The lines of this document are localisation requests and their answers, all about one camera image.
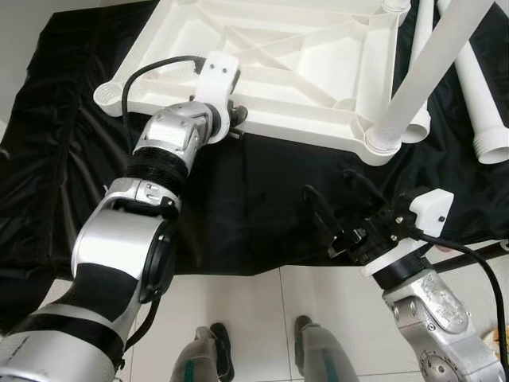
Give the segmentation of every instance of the tiled floor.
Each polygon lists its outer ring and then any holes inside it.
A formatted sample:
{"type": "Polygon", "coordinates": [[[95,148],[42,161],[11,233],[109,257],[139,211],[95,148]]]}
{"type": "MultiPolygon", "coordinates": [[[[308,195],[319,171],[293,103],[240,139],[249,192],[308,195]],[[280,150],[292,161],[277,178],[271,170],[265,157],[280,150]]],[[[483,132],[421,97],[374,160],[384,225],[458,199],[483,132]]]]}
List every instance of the tiled floor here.
{"type": "MultiPolygon", "coordinates": [[[[429,258],[436,262],[451,255],[434,250],[429,258]]],[[[490,264],[509,301],[509,256],[490,264]]],[[[477,265],[443,278],[470,309],[481,335],[496,325],[492,290],[477,265]]],[[[47,301],[64,293],[68,283],[55,287],[47,301]]],[[[308,314],[340,340],[360,382],[422,382],[413,351],[380,295],[375,282],[356,268],[283,267],[249,278],[177,276],[153,328],[128,352],[119,376],[123,382],[169,382],[195,328],[223,322],[231,335],[236,382],[302,380],[293,366],[293,320],[308,314]]],[[[147,311],[140,311],[137,326],[147,311]]]]}

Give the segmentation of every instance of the person's leg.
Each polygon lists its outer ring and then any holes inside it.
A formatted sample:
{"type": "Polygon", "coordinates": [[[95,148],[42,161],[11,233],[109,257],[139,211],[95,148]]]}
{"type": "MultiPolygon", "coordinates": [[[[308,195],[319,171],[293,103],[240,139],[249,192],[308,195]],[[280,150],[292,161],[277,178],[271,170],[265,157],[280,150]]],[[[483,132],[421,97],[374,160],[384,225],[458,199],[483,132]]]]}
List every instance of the person's leg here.
{"type": "Polygon", "coordinates": [[[171,382],[231,382],[235,371],[230,352],[230,337],[223,324],[199,327],[195,341],[178,357],[171,382]]]}
{"type": "Polygon", "coordinates": [[[359,382],[338,340],[306,316],[295,322],[295,361],[305,382],[359,382]]]}

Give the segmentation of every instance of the person's shoe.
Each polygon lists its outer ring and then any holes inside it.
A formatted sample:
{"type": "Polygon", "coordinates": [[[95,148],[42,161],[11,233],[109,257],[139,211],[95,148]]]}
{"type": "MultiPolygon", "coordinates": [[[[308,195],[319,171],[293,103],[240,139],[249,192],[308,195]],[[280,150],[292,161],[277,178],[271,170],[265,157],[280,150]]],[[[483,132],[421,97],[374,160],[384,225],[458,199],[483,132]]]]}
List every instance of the person's shoe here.
{"type": "Polygon", "coordinates": [[[231,361],[231,344],[228,331],[220,322],[212,325],[210,330],[217,337],[217,375],[221,382],[232,382],[235,377],[235,370],[231,361]]]}
{"type": "Polygon", "coordinates": [[[313,324],[308,316],[300,316],[295,320],[293,333],[295,335],[295,364],[299,368],[299,373],[304,376],[304,344],[302,343],[302,330],[309,324],[313,324]]]}

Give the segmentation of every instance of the gray pants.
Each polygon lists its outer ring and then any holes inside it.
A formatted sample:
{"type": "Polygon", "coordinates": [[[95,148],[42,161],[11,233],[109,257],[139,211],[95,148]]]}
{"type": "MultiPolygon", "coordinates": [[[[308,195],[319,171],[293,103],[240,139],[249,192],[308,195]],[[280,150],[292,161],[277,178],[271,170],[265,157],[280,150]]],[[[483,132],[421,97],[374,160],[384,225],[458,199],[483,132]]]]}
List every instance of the gray pants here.
{"type": "MultiPolygon", "coordinates": [[[[196,330],[196,339],[178,357],[171,382],[218,382],[216,336],[209,328],[196,330]]],[[[317,324],[302,330],[305,382],[359,382],[346,353],[331,332],[317,324]]]]}

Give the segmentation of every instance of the white plastic pipe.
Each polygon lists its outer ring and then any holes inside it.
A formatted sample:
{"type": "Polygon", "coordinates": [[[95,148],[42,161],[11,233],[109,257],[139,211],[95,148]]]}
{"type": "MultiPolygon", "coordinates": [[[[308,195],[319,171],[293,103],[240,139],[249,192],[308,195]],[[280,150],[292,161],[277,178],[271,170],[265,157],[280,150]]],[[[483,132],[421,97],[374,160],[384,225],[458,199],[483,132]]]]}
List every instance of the white plastic pipe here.
{"type": "MultiPolygon", "coordinates": [[[[422,51],[422,48],[424,48],[424,45],[429,40],[429,36],[431,36],[433,32],[434,9],[434,0],[421,0],[419,2],[414,42],[412,43],[412,55],[410,56],[410,66],[417,60],[419,53],[422,51]]],[[[429,134],[430,124],[431,117],[428,112],[428,100],[426,100],[403,133],[402,141],[404,143],[417,143],[422,141],[429,134]]]]}
{"type": "Polygon", "coordinates": [[[389,160],[422,104],[438,85],[494,0],[453,0],[391,100],[365,136],[366,145],[389,160]]]}
{"type": "MultiPolygon", "coordinates": [[[[441,14],[449,6],[449,0],[439,0],[441,14]]],[[[479,162],[485,165],[501,163],[509,159],[509,130],[503,125],[483,71],[469,42],[461,50],[456,61],[464,100],[474,128],[474,149],[479,162]]]]}
{"type": "Polygon", "coordinates": [[[386,12],[399,14],[399,26],[403,25],[411,6],[410,0],[383,0],[382,3],[382,8],[386,12]]]}

